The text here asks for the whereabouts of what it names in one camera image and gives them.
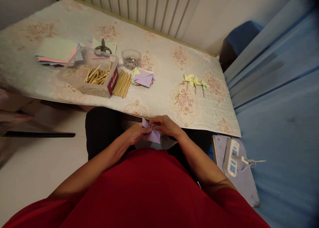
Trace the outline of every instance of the blue curtain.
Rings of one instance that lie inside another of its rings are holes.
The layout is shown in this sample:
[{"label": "blue curtain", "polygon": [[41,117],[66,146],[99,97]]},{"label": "blue curtain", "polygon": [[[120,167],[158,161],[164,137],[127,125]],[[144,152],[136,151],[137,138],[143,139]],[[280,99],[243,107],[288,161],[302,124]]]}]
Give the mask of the blue curtain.
[{"label": "blue curtain", "polygon": [[248,158],[267,160],[252,173],[255,209],[271,227],[318,227],[319,30],[309,1],[291,0],[225,72]]}]

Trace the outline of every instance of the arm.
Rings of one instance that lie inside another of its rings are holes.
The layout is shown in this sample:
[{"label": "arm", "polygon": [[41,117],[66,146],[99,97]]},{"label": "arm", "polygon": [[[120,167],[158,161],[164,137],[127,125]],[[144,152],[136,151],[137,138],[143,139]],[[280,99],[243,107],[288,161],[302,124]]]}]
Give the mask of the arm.
[{"label": "arm", "polygon": [[168,116],[157,116],[149,122],[149,125],[153,123],[160,123],[159,126],[153,127],[154,130],[161,131],[177,140],[190,168],[207,195],[212,198],[213,193],[223,187],[236,190],[217,165]]},{"label": "arm", "polygon": [[137,143],[144,134],[151,131],[150,128],[143,128],[141,123],[132,126],[62,182],[49,198],[67,197],[87,190],[104,171],[113,167],[121,159],[129,146]]}]

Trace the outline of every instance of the table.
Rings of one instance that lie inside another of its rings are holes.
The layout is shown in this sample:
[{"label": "table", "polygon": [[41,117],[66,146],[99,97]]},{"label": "table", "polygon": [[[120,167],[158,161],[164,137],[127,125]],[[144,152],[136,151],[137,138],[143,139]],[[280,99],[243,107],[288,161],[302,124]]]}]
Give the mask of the table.
[{"label": "table", "polygon": [[[142,53],[141,67],[154,72],[150,88],[130,86],[127,97],[110,99],[82,94],[42,66],[34,53],[47,37],[59,36],[87,46],[95,37]],[[217,58],[97,11],[74,0],[60,0],[0,32],[0,81],[7,89],[33,98],[105,106],[134,116],[167,114],[179,126],[240,137],[237,118]],[[195,74],[210,88],[186,90],[183,75]]]}]

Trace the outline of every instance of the black pants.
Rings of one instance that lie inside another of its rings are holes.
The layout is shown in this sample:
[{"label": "black pants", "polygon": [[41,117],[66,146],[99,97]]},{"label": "black pants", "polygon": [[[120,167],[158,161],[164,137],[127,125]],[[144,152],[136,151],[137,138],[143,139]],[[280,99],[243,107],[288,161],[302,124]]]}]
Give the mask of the black pants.
[{"label": "black pants", "polygon": [[[121,127],[119,115],[120,113],[118,111],[106,107],[96,107],[87,113],[85,120],[85,131],[86,149],[89,160],[103,151],[124,132]],[[183,130],[194,143],[196,143],[206,154],[208,153],[209,146],[211,144],[211,132],[192,129]],[[131,146],[126,151],[124,156],[133,149],[135,149],[135,147]],[[174,156],[196,181],[195,176],[193,175],[186,157],[181,151],[178,143],[168,149],[167,152]]]}]

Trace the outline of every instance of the electrical outlet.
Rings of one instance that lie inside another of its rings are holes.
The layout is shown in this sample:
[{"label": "electrical outlet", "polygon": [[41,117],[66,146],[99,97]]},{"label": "electrical outlet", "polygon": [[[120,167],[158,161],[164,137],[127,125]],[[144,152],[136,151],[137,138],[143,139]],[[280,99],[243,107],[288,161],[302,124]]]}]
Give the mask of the electrical outlet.
[{"label": "electrical outlet", "polygon": [[227,140],[225,159],[223,164],[223,170],[226,176],[236,177],[237,175],[237,162],[232,159],[232,156],[239,154],[239,143],[234,139]]}]

